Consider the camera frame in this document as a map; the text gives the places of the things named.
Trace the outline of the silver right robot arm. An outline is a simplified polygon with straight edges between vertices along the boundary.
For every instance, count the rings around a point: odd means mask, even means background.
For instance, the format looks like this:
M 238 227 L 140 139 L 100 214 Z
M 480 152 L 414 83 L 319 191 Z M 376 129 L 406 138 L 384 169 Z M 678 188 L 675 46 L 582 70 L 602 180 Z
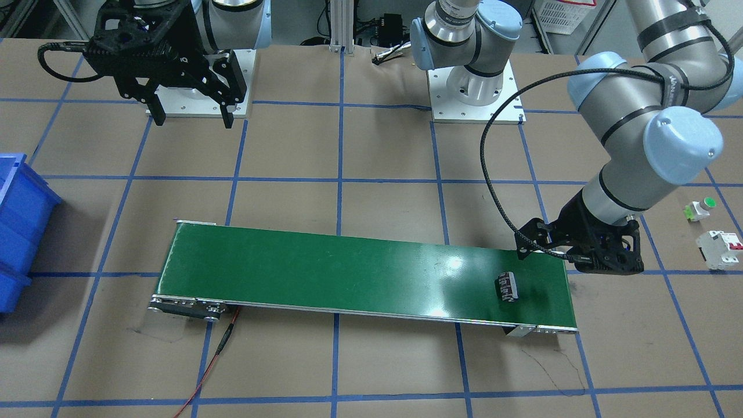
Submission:
M 268 1 L 106 1 L 83 56 L 123 98 L 193 88 L 220 106 L 243 102 L 239 49 L 270 44 Z

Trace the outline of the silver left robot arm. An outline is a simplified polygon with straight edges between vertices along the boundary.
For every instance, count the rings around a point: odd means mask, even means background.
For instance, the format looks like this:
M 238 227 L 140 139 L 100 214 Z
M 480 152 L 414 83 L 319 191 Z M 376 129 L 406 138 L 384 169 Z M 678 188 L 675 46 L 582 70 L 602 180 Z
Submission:
M 561 246 L 579 272 L 634 275 L 644 269 L 639 223 L 723 151 L 705 114 L 741 98 L 741 61 L 717 51 L 716 31 L 690 1 L 631 1 L 645 64 L 611 51 L 590 56 L 568 80 L 576 109 L 609 162 L 547 223 L 515 233 L 518 258 Z

